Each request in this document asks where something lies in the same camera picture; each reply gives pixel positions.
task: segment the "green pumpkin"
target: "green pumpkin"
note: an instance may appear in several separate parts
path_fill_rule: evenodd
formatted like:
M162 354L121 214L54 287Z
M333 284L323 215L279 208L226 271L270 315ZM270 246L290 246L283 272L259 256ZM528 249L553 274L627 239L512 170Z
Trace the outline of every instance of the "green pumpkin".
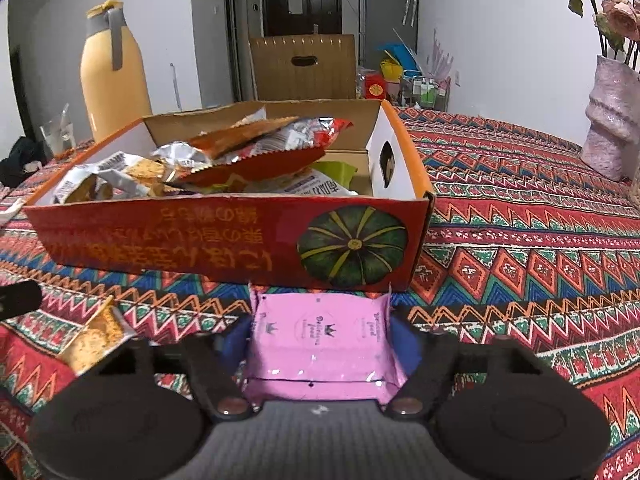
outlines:
M380 282L402 265L407 241L398 218L354 205L314 218L298 239L298 254L309 275L350 288Z

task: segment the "pink object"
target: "pink object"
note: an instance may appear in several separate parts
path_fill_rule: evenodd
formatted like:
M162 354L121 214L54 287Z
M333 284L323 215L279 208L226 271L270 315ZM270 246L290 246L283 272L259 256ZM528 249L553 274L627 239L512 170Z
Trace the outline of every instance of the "pink object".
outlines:
M598 56L586 114L591 128L580 158L598 173L620 180L622 152L640 141L640 76L622 62Z
M245 395L255 402L278 397L386 403L406 381L386 336L389 301L389 294L375 300L252 294Z

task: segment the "black round disc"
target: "black round disc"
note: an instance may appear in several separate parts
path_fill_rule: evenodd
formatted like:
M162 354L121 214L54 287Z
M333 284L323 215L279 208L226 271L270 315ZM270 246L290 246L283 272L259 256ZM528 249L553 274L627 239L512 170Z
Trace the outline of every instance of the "black round disc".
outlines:
M513 374L456 394L436 441L465 472L499 480L568 480L594 472L609 447L598 407L555 378Z
M33 418L29 445L56 478L154 480L194 455L204 420L194 402L139 376L95 376Z

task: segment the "yellow thermos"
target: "yellow thermos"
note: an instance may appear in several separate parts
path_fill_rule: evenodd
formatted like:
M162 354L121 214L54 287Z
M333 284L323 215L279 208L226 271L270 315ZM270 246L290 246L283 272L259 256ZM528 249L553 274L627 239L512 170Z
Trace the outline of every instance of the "yellow thermos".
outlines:
M80 79L96 142L151 115L142 54L122 6L117 0L107 0L86 14Z

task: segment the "cardboard box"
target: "cardboard box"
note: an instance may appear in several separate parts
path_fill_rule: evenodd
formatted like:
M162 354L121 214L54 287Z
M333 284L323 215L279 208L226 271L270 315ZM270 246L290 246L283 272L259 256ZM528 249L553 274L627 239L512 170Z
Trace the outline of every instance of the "cardboard box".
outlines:
M355 99L353 34L252 38L256 98Z
M230 126L266 106L269 117L348 119L326 153L358 168L360 196L220 194L51 205L71 164L44 184L25 212L59 264L194 272L217 282L352 290L405 290L434 205L433 187L388 102L244 102L139 120L81 153L73 164Z

